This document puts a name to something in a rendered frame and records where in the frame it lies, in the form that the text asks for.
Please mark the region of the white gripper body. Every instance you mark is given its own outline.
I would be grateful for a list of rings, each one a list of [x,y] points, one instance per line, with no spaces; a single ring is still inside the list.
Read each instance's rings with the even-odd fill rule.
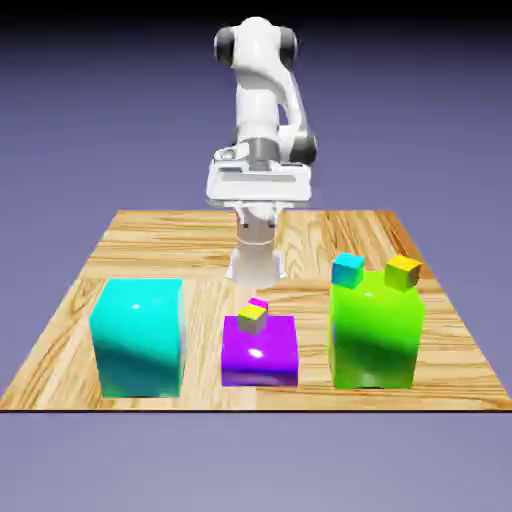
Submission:
[[[206,195],[217,202],[303,203],[311,199],[311,168],[269,162],[269,170],[251,170],[245,160],[215,161],[209,169]]]

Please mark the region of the small cyan cube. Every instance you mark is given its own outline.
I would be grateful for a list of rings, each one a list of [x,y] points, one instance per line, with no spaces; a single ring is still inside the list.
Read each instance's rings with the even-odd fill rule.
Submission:
[[[354,289],[363,279],[365,258],[352,253],[340,253],[332,262],[331,283]]]

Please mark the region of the small yellow cube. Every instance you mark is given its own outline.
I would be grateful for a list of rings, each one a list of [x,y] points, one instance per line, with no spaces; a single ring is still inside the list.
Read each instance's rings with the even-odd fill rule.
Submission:
[[[238,329],[256,335],[265,327],[266,316],[266,308],[249,303],[238,313]]]
[[[406,291],[416,286],[422,263],[413,258],[396,255],[385,266],[384,281],[389,287]]]

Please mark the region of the large purple box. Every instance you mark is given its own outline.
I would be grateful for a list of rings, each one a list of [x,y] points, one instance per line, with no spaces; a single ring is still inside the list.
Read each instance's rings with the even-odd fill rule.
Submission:
[[[238,329],[236,316],[224,320],[221,350],[223,386],[298,384],[299,355],[295,319],[270,315],[258,334]]]

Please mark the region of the large green box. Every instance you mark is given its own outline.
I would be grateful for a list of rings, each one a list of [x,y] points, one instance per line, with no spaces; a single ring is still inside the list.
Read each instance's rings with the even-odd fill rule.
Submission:
[[[333,284],[328,359],[334,387],[411,388],[424,317],[417,289],[387,285],[382,271],[365,273],[353,289]]]

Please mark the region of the large cyan box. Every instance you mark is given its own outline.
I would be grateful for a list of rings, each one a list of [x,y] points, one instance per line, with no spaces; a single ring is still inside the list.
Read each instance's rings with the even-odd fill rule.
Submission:
[[[108,280],[89,326],[105,398],[180,394],[186,354],[180,279]]]

